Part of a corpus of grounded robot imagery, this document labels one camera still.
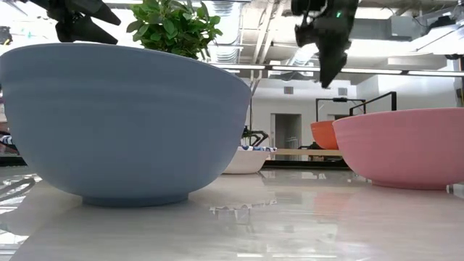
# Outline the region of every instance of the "ceiling light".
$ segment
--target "ceiling light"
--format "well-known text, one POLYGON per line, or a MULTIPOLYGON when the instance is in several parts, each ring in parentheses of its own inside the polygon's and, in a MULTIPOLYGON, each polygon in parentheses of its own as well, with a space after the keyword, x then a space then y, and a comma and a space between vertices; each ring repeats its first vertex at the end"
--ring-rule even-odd
POLYGON ((272 70, 288 72, 320 72, 319 67, 273 66, 272 70))
POLYGON ((383 70, 383 69, 355 69, 355 68, 343 68, 342 73, 366 73, 366 74, 400 74, 401 70, 383 70))
POLYGON ((222 69, 237 69, 237 70, 264 70, 264 65, 232 65, 232 64, 211 64, 222 69))
POLYGON ((239 50, 243 50, 243 46, 234 46, 234 45, 226 45, 226 44, 209 44, 208 45, 208 48, 221 48, 221 49, 233 49, 233 50, 236 50, 236 49, 239 49, 239 50))
POLYGON ((392 57, 413 50, 409 42, 354 39, 348 57, 392 57))
POLYGON ((409 71, 408 75, 418 76, 442 76, 442 77, 464 77, 464 72, 440 72, 440 71, 409 71))
POLYGON ((230 73, 240 73, 240 70, 229 70, 229 69, 225 69, 226 72, 230 72, 230 73))

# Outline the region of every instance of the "glossy tabletop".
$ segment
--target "glossy tabletop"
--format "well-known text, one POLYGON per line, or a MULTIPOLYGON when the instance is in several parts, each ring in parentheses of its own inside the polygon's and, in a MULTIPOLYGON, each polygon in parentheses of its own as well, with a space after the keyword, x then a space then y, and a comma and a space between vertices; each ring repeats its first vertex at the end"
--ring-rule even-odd
POLYGON ((372 186, 349 171, 275 170, 222 175, 180 204, 107 209, 82 205, 25 167, 0 168, 3 186, 24 177, 39 182, 0 202, 0 261, 464 256, 461 185, 451 193, 408 191, 372 186))

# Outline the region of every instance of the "wall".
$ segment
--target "wall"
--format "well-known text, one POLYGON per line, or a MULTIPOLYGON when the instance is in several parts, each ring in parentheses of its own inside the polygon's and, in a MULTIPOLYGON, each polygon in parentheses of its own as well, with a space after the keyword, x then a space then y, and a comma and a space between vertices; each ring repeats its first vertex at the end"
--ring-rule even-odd
POLYGON ((288 101, 307 101, 315 98, 334 98, 338 96, 338 88, 347 88, 349 97, 356 97, 356 86, 348 80, 334 80, 330 89, 323 89, 320 83, 311 80, 283 80, 262 79, 254 93, 256 99, 282 99, 288 101), (293 87, 294 94, 283 94, 284 87, 293 87))
MULTIPOLYGON (((348 103, 333 103, 331 101, 324 103, 320 109, 320 120, 327 120, 330 115, 347 114, 352 104, 348 103)), ((270 115, 276 114, 297 114, 302 116, 302 145, 309 146, 312 142, 312 134, 310 124, 315 122, 315 99, 306 101, 288 100, 288 99, 257 99, 252 100, 253 121, 252 128, 254 130, 265 131, 270 133, 270 115)), ((249 125, 249 113, 246 117, 246 124, 249 125)), ((261 146, 269 146, 269 139, 264 141, 261 146)))
MULTIPOLYGON (((453 61, 441 70, 454 70, 453 61)), ((398 109, 456 107, 455 89, 460 78, 377 75, 357 86, 357 97, 372 99, 390 91, 397 92, 398 109)), ((367 106, 368 112, 383 112, 391 108, 390 98, 367 106)))

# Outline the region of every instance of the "white bowl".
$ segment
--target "white bowl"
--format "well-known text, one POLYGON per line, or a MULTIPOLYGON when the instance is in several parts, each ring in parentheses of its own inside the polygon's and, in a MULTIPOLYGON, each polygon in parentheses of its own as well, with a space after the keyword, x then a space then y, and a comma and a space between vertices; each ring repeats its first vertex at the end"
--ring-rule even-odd
POLYGON ((276 148, 239 146, 225 174, 256 173, 264 165, 271 152, 276 148))

